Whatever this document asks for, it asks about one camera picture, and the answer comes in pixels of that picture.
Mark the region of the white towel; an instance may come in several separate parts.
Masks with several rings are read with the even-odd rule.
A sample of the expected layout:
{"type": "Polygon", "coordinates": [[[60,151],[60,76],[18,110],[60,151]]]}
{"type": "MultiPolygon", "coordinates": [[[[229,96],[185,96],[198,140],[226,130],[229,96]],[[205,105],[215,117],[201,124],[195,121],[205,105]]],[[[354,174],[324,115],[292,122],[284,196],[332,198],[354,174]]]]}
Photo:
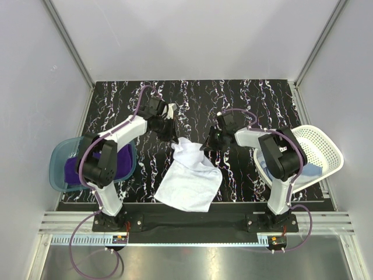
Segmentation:
{"type": "Polygon", "coordinates": [[[208,212],[222,183],[222,172],[200,150],[200,143],[180,137],[171,147],[173,162],[154,198],[184,212],[208,212]]]}

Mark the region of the purple towel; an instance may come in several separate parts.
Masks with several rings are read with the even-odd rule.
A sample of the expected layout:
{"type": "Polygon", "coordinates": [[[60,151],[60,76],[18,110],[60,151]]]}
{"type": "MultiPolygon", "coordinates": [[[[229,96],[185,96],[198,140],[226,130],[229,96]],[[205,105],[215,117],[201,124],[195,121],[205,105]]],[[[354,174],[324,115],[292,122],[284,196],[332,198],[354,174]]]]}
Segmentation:
{"type": "MultiPolygon", "coordinates": [[[[134,151],[131,143],[124,146],[117,153],[117,172],[114,180],[122,180],[128,178],[133,173],[134,167],[134,151]]],[[[64,166],[65,182],[70,185],[79,185],[79,176],[75,172],[77,157],[69,158],[64,166]]]]}

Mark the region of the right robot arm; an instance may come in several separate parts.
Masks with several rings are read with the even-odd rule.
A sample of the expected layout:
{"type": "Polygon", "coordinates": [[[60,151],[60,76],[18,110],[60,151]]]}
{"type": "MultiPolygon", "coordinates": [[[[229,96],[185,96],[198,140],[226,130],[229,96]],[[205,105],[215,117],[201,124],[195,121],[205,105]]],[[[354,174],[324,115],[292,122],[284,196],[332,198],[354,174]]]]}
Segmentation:
{"type": "Polygon", "coordinates": [[[202,151],[222,151],[234,146],[250,147],[262,152],[268,172],[273,176],[267,210],[262,218],[271,231],[278,231],[289,220],[291,195],[296,179],[302,173],[308,159],[292,130],[283,126],[278,129],[254,128],[258,121],[255,114],[236,109],[253,118],[253,122],[240,128],[234,120],[234,109],[216,114],[216,124],[210,127],[202,151]]]}

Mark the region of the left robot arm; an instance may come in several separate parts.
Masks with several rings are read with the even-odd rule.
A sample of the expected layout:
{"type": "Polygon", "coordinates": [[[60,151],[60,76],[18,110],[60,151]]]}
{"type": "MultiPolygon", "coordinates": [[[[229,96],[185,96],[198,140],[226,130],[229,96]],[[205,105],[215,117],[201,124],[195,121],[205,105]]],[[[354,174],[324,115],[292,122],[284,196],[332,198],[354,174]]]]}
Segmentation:
{"type": "Polygon", "coordinates": [[[160,141],[178,143],[175,103],[151,97],[148,105],[114,128],[99,134],[87,133],[80,141],[76,172],[82,185],[88,187],[98,202],[97,214],[114,231],[126,223],[123,205],[115,189],[118,152],[135,138],[154,132],[160,141]]]}

